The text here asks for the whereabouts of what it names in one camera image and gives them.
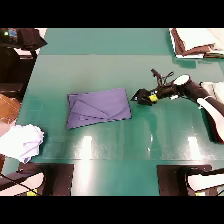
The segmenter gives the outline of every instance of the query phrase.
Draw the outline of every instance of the folded purple towel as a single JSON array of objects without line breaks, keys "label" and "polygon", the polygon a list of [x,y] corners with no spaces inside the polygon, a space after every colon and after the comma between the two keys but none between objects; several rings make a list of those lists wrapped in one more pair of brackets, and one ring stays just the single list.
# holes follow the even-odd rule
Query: folded purple towel
[{"label": "folded purple towel", "polygon": [[131,118],[126,91],[123,88],[68,94],[68,101],[68,129]]}]

